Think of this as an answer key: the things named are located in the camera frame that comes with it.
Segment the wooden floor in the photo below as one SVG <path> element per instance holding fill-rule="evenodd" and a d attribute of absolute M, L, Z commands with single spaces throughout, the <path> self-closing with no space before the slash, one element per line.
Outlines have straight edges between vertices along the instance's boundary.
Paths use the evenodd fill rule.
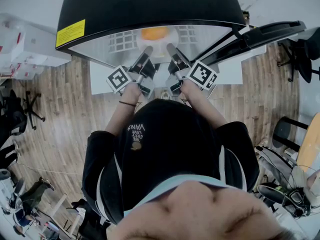
<path fill-rule="evenodd" d="M 249 130 L 254 145 L 263 140 L 271 143 L 271 134 L 282 116 L 298 118 L 298 79 L 289 83 L 289 68 L 277 68 L 277 60 L 283 60 L 283 52 L 276 44 L 267 47 L 267 53 L 243 62 L 243 85 L 219 85 L 210 101 L 225 115 L 228 121 L 242 121 Z M 29 188 L 39 176 L 49 179 L 56 187 L 47 190 L 39 208 L 44 212 L 66 193 L 67 199 L 58 210 L 55 219 L 64 225 L 75 217 L 66 212 L 71 202 L 82 198 L 82 171 L 85 161 L 87 138 L 91 132 L 103 130 L 118 104 L 114 94 L 91 95 L 89 64 L 74 57 L 72 62 L 46 68 L 32 81 L 14 81 L 17 96 L 25 91 L 41 93 L 35 110 L 46 121 L 35 119 L 37 130 L 30 124 L 24 134 L 11 137 L 19 146 L 20 164 L 11 167 L 18 177 L 24 177 Z M 65 172 L 53 173 L 29 167 Z"/>

